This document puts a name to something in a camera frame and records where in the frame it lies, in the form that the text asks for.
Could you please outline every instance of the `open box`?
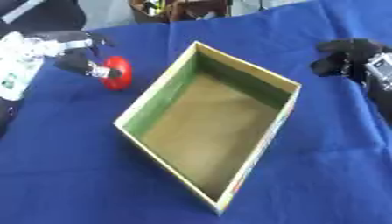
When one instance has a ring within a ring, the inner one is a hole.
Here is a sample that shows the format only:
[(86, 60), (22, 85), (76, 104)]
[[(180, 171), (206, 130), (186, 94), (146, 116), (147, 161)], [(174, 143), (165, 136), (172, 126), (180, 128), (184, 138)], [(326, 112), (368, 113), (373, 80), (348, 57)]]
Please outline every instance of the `open box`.
[(299, 89), (295, 81), (194, 42), (115, 126), (220, 214)]

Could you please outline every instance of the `table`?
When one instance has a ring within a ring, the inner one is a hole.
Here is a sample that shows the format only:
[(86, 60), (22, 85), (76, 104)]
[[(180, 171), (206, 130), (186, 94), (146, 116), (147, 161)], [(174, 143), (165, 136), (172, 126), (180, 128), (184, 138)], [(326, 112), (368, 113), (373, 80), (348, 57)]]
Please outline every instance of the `table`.
[[(0, 141), (0, 223), (391, 223), (390, 129), (363, 91), (319, 78), (314, 46), (362, 37), (392, 45), (388, 0), (320, 0), (243, 17), (99, 30), (134, 68), (132, 87), (48, 61)], [(297, 106), (215, 216), (111, 124), (199, 40), (303, 84)]]

